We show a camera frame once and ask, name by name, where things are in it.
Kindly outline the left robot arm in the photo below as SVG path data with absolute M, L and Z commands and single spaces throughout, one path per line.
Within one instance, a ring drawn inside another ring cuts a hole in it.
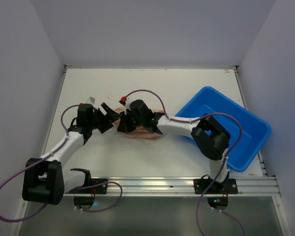
M 27 161 L 22 190 L 25 201 L 57 205 L 70 191 L 103 193 L 109 184 L 106 179 L 94 181 L 90 171 L 82 168 L 63 171 L 73 154 L 90 139 L 93 130 L 104 133 L 120 118 L 105 103 L 101 107 L 103 111 L 91 104 L 77 105 L 77 115 L 64 129 L 63 139 L 45 155 Z

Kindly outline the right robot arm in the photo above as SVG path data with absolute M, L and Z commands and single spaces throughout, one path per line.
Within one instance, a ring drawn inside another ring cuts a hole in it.
M 230 143 L 229 132 L 212 116 L 195 123 L 191 119 L 167 117 L 164 112 L 154 112 L 144 101 L 122 97 L 124 106 L 120 113 L 118 132 L 148 132 L 151 134 L 175 134 L 192 138 L 201 153 L 209 159 L 209 177 L 218 183 L 229 177 L 224 155 Z

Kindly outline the floral mesh laundry bag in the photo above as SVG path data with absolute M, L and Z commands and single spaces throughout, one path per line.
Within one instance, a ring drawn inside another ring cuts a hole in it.
M 121 113 L 124 111 L 124 107 L 118 107 L 116 109 L 114 109 L 114 111 L 116 113 Z M 152 109 L 153 112 L 161 112 L 163 113 L 163 110 L 159 110 L 159 109 Z M 114 122 L 114 126 L 118 127 L 120 121 L 117 120 Z M 123 133 L 123 132 L 119 132 L 121 135 L 123 135 L 124 137 L 127 138 L 133 138 L 133 139 L 158 139 L 161 137 L 160 134 L 157 133 L 149 133 L 144 127 L 140 126 L 137 127 L 134 131 L 130 132 L 130 133 Z

